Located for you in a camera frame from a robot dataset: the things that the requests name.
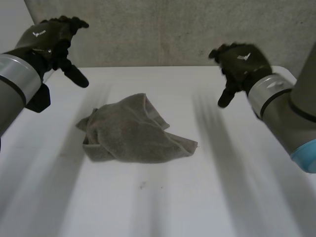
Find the crumpled cloth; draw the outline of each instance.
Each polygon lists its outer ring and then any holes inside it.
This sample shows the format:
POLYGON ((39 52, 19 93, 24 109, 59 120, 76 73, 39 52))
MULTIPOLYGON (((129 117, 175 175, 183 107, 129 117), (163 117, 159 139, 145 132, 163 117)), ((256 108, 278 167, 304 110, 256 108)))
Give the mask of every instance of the crumpled cloth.
POLYGON ((143 93, 94 109, 76 126, 86 132, 83 149, 93 161, 161 163, 191 156, 198 145, 165 132, 169 124, 143 93))

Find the glove finger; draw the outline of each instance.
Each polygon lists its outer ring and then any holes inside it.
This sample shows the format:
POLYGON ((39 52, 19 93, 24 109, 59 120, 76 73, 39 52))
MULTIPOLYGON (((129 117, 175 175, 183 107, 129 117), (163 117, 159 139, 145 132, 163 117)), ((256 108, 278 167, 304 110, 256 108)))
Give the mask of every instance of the glove finger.
POLYGON ((70 32, 75 35, 80 28, 88 28, 89 24, 85 21, 80 20, 77 17, 73 17, 69 20, 70 32))
POLYGON ((235 96, 235 92, 229 91, 226 88, 224 89, 221 97, 219 98, 217 105, 221 108, 225 108, 229 105, 232 99, 235 96))
POLYGON ((82 74, 82 72, 72 65, 67 72, 64 72, 65 76, 72 80, 76 85, 86 88, 89 86, 88 79, 82 74))
POLYGON ((83 88, 86 88, 89 85, 88 79, 75 65, 72 65, 69 59, 59 59, 58 66, 64 72, 65 76, 68 77, 76 85, 83 88))
POLYGON ((78 17, 74 16, 72 18, 72 21, 76 22, 76 24, 79 26, 79 28, 88 28, 89 27, 89 24, 86 23, 85 21, 83 20, 80 20, 78 17))
POLYGON ((70 18, 68 18, 67 16, 60 16, 60 17, 58 18, 58 20, 59 20, 60 22, 68 22, 68 21, 70 21, 70 18))

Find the white logo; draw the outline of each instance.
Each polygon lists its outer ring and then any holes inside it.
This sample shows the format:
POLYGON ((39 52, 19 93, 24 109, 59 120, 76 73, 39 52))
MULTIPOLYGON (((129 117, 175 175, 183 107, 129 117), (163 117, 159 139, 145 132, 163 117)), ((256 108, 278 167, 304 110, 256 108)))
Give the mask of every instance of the white logo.
POLYGON ((39 33, 33 32, 33 35, 34 35, 35 37, 37 37, 37 36, 40 36, 40 35, 44 34, 45 32, 46 32, 46 30, 43 30, 42 32, 39 32, 39 33))
POLYGON ((247 56, 238 56, 237 59, 243 59, 243 60, 247 61, 247 59, 249 58, 250 55, 251 55, 251 53, 249 53, 247 56))

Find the black glove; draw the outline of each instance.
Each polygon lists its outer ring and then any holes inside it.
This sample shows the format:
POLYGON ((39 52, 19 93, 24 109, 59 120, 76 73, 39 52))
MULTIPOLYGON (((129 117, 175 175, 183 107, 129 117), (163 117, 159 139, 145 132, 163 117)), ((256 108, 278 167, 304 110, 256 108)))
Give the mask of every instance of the black glove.
POLYGON ((220 65, 227 80, 226 88, 218 100, 221 108, 229 105, 236 92, 245 91, 248 95, 257 81, 272 74, 269 62, 253 44, 223 44, 212 50, 209 58, 215 59, 220 65))
POLYGON ((87 87, 87 78, 67 59, 68 48, 73 36, 80 28, 89 25, 77 17, 61 16, 31 26, 20 38, 16 48, 6 54, 28 62, 42 79, 45 72, 60 68, 70 80, 81 87, 87 87))

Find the glove thumb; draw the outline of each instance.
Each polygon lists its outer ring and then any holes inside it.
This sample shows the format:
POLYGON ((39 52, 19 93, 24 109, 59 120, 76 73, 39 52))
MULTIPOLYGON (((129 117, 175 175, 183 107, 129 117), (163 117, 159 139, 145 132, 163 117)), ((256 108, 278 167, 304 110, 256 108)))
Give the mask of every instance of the glove thumb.
POLYGON ((229 105, 229 103, 232 101, 232 99, 235 96, 235 92, 231 92, 227 89, 224 89, 221 97, 219 98, 217 105, 221 108, 225 108, 229 105))

